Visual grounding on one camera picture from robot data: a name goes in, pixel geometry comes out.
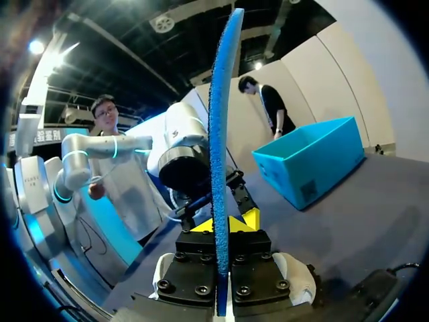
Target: table surface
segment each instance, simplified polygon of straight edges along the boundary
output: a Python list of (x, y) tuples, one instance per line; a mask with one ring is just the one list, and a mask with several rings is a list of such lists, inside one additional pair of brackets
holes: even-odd
[[(421, 262), (429, 244), (429, 163), (367, 155), (344, 181), (304, 211), (296, 210), (257, 173), (246, 187), (261, 210), (261, 228), (273, 250), (312, 264), (331, 298), (342, 296), (372, 271)], [(239, 215), (228, 194), (230, 215)], [(103, 305), (127, 306), (137, 292), (153, 292), (158, 258), (175, 252), (181, 229), (165, 222)], [(413, 270), (398, 276), (407, 283)]]

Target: blue foam sponge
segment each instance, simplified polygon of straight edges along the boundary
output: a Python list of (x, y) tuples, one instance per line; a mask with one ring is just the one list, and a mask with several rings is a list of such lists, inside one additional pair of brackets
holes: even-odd
[(213, 66), (208, 108), (212, 216), (218, 264), (217, 311), (219, 316), (226, 315), (228, 294), (229, 229), (228, 216), (225, 209), (225, 154), (227, 149), (229, 87), (231, 84), (243, 17), (243, 9), (234, 10), (223, 31)]

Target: white wall panel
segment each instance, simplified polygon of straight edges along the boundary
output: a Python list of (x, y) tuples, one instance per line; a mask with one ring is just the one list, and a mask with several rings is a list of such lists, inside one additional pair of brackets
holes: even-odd
[(394, 143), (387, 102), (371, 65), (363, 57), (353, 38), (338, 22), (322, 30), (317, 37), (340, 66), (355, 94), (371, 146)]
[[(272, 62), (260, 70), (252, 70), (247, 75), (252, 76), (261, 84), (271, 85), (277, 90), (288, 110), (288, 115), (296, 126), (308, 125), (316, 121), (299, 86), (281, 61)], [(264, 115), (259, 95), (252, 97), (252, 102)]]
[(316, 0), (353, 35), (387, 100), (396, 155), (429, 162), (429, 82), (410, 41), (373, 0)]
[[(237, 166), (243, 172), (254, 172), (257, 165), (251, 151), (272, 140), (266, 115), (238, 90), (239, 79), (231, 80), (228, 108), (227, 147)], [(210, 84), (196, 88), (203, 103), (208, 106)]]
[[(201, 122), (204, 124), (206, 131), (208, 131), (208, 111), (207, 111), (207, 107), (206, 107), (206, 106), (208, 106), (208, 104), (205, 103), (204, 99), (202, 99), (200, 97), (200, 95), (198, 94), (198, 91), (196, 89), (192, 89), (183, 98), (182, 102), (185, 102), (194, 108), (194, 110), (198, 114), (198, 117), (200, 118)], [(229, 166), (236, 167), (235, 162), (233, 160), (233, 157), (232, 157), (228, 147), (227, 147), (226, 159), (227, 159), (227, 164)]]
[(364, 147), (369, 139), (361, 111), (344, 74), (323, 43), (310, 38), (282, 58), (317, 121), (354, 116)]

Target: black t-shirt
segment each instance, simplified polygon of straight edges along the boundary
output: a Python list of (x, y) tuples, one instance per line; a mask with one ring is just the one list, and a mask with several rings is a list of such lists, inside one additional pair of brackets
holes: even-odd
[(267, 114), (273, 123), (273, 127), (271, 128), (273, 133), (275, 133), (275, 130), (277, 129), (277, 111), (282, 109), (284, 110), (283, 134), (292, 132), (296, 126), (288, 116), (288, 110), (284, 106), (280, 94), (276, 91), (275, 88), (269, 85), (263, 85), (261, 93), (265, 110), (267, 111)]

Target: cyan plastic box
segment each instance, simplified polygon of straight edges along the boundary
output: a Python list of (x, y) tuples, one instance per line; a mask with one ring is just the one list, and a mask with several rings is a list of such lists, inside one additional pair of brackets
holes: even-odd
[(262, 177), (297, 209), (319, 199), (365, 157), (354, 117), (299, 127), (252, 154)]

